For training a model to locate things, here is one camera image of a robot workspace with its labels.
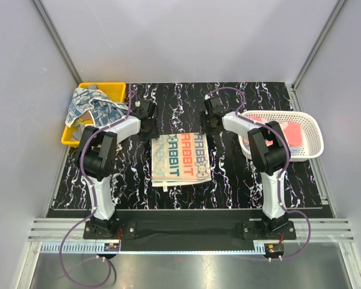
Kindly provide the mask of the colourful rabbit text towel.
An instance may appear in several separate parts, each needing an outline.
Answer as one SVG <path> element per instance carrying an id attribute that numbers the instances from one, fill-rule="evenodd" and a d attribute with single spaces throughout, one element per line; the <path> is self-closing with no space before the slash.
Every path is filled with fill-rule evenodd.
<path id="1" fill-rule="evenodd" d="M 160 135 L 151 140 L 152 185 L 193 185 L 212 180 L 208 142 L 204 134 Z"/>

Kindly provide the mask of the pink rabbit towel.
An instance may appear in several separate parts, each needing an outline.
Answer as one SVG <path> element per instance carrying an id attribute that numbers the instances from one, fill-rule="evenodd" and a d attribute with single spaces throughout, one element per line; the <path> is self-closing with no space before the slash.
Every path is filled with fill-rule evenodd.
<path id="1" fill-rule="evenodd" d="M 263 122 L 263 123 L 269 122 L 268 120 L 262 117 L 250 116 L 250 118 L 257 122 Z M 302 135 L 301 125 L 294 122 L 279 122 L 279 123 L 289 148 L 293 148 L 293 149 L 301 148 L 303 146 L 303 135 Z M 244 142 L 245 146 L 249 149 L 250 145 L 248 140 L 246 138 L 242 138 L 242 141 Z M 273 141 L 265 141 L 265 143 L 267 146 L 271 146 L 273 144 Z"/>

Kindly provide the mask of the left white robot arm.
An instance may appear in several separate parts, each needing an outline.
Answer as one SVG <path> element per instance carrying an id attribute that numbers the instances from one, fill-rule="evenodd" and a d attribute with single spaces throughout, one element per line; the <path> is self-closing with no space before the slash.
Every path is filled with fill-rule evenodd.
<path id="1" fill-rule="evenodd" d="M 140 101 L 126 115 L 101 128 L 88 126 L 82 133 L 76 162 L 90 192 L 91 213 L 85 218 L 89 230 L 112 238 L 118 230 L 115 205 L 111 199 L 111 174 L 116 163 L 116 148 L 123 140 L 138 135 L 148 141 L 159 137 L 156 104 Z"/>

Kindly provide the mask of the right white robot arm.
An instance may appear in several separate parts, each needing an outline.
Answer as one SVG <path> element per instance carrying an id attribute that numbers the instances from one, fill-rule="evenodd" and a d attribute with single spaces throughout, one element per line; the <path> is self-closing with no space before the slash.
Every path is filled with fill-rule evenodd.
<path id="1" fill-rule="evenodd" d="M 289 222 L 282 190 L 291 157 L 279 123 L 263 123 L 227 110 L 217 96 L 208 96 L 204 105 L 206 110 L 200 113 L 202 133 L 213 135 L 229 131 L 247 139 L 250 158 L 262 178 L 262 219 L 258 230 L 267 238 L 276 238 Z"/>

